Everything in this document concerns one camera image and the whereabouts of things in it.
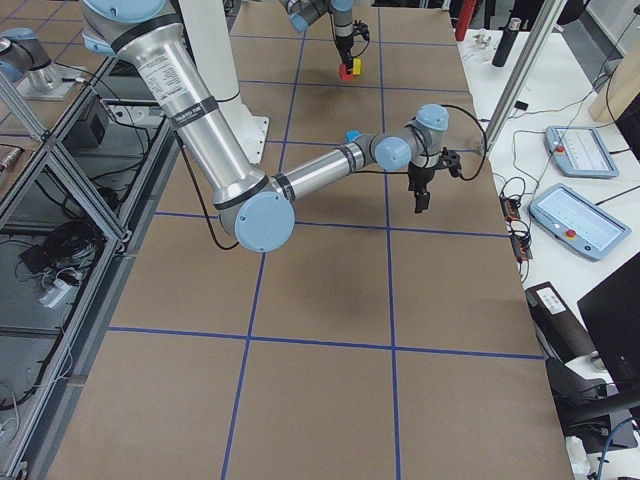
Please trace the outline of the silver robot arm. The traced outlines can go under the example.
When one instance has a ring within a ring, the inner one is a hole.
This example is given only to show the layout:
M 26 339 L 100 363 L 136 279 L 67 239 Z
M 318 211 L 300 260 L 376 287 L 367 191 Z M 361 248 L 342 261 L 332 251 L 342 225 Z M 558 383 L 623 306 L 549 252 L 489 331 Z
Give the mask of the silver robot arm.
M 87 49 L 135 66 L 173 129 L 213 187 L 224 230 L 246 249 L 281 247 L 295 224 L 294 203 L 373 163 L 405 169 L 416 210 L 429 205 L 436 171 L 461 174 L 460 157 L 444 145 L 449 113 L 426 104 L 401 131 L 360 134 L 351 142 L 274 177 L 252 165 L 183 44 L 183 24 L 167 1 L 84 1 Z
M 370 44 L 369 26 L 353 18 L 353 2 L 348 0 L 283 0 L 293 28 L 306 32 L 316 21 L 328 15 L 333 43 L 341 59 L 339 77 L 352 80 L 361 74 L 361 55 Z

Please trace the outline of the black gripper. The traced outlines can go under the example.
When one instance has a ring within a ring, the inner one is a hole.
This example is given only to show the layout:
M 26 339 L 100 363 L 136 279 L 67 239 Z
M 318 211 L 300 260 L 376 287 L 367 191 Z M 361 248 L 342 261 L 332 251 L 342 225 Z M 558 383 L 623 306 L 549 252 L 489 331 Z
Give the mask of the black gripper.
M 435 173 L 440 170 L 448 170 L 453 178 L 460 178 L 460 155 L 456 151 L 444 147 L 431 166 L 418 166 L 413 161 L 409 163 L 407 168 L 408 190 L 414 194 L 415 214 L 421 214 L 429 209 L 431 193 L 427 190 L 427 185 L 434 179 Z
M 361 55 L 369 45 L 369 26 L 360 20 L 354 20 L 349 26 L 333 23 L 333 39 L 341 58 L 339 71 L 341 73 L 353 72 L 353 57 L 351 49 L 356 38 L 360 37 L 366 42 L 365 47 L 358 55 Z

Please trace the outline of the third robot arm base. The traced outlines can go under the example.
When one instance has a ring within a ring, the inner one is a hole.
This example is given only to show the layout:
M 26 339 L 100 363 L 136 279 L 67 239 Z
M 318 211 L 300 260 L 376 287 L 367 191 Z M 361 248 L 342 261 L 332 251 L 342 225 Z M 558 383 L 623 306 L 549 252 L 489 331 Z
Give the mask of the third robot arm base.
M 56 64 L 37 35 L 24 27 L 1 32 L 1 74 L 22 97 L 45 101 L 62 101 L 84 80 L 79 71 Z

